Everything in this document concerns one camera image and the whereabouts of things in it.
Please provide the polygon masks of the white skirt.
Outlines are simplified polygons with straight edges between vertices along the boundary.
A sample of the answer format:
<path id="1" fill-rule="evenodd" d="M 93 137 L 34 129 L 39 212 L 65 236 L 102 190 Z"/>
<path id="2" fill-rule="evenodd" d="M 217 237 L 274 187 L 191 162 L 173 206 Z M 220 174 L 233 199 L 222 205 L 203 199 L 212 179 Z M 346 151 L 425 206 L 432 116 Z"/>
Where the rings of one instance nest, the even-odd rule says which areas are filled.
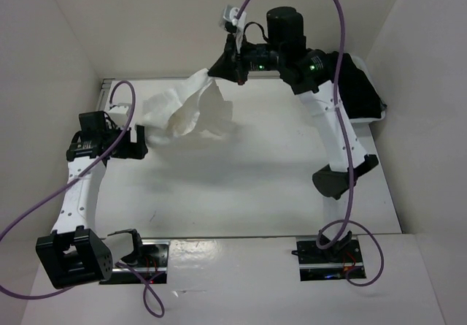
<path id="1" fill-rule="evenodd" d="M 207 69 L 143 101 L 140 124 L 149 145 L 167 145 L 204 131 L 222 136 L 234 129 L 233 103 L 224 99 Z"/>

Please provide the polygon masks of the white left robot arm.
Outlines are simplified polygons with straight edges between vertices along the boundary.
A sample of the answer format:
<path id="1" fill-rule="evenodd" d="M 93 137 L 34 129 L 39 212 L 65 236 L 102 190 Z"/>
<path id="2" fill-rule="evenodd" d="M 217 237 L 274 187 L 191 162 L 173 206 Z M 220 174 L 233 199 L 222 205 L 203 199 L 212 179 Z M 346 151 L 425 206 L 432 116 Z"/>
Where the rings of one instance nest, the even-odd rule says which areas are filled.
<path id="1" fill-rule="evenodd" d="M 136 229 L 99 237 L 95 232 L 99 189 L 107 164 L 114 158 L 141 160 L 147 154 L 144 127 L 131 140 L 128 104 L 79 115 L 80 130 L 72 137 L 66 160 L 70 188 L 49 235 L 36 241 L 36 253 L 56 289 L 111 278 L 114 265 L 143 262 L 145 248 Z"/>

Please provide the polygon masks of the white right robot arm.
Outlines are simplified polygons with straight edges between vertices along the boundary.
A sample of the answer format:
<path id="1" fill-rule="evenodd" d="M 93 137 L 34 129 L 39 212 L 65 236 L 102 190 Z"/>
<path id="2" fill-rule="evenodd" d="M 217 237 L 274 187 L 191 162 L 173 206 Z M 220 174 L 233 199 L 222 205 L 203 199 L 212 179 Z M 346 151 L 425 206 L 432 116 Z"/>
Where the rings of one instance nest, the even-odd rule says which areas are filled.
<path id="1" fill-rule="evenodd" d="M 279 72 L 280 79 L 308 109 L 327 153 L 328 164 L 312 176 L 314 186 L 324 197 L 335 200 L 348 193 L 351 202 L 358 178 L 379 161 L 355 136 L 338 79 L 331 76 L 324 52 L 306 46 L 304 19 L 292 7 L 267 12 L 262 43 L 247 41 L 249 25 L 245 20 L 239 8 L 225 8 L 220 25 L 227 31 L 227 39 L 208 75 L 244 85 L 251 72 Z"/>

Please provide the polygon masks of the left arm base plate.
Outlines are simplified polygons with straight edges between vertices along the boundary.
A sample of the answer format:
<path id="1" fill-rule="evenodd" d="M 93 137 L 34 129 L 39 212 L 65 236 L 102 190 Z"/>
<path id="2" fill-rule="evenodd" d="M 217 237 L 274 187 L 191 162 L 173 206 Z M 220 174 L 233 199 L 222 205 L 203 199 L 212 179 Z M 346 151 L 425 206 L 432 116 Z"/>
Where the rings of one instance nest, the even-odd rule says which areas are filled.
<path id="1" fill-rule="evenodd" d="M 129 265 L 150 284 L 166 284 L 169 261 L 168 240 L 143 239 L 142 254 Z M 100 285 L 131 285 L 141 281 L 131 271 L 115 267 L 109 280 Z"/>

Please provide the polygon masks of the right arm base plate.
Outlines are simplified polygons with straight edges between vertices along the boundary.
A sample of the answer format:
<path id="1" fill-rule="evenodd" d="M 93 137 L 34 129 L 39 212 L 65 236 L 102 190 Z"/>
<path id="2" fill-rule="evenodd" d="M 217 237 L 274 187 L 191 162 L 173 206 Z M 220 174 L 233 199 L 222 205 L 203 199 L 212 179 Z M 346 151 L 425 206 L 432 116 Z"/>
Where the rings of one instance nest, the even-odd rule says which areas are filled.
<path id="1" fill-rule="evenodd" d="M 301 281 L 344 280 L 348 272 L 350 279 L 366 278 L 360 244 L 350 233 L 327 250 L 316 246 L 315 237 L 298 238 L 291 254 L 298 259 Z"/>

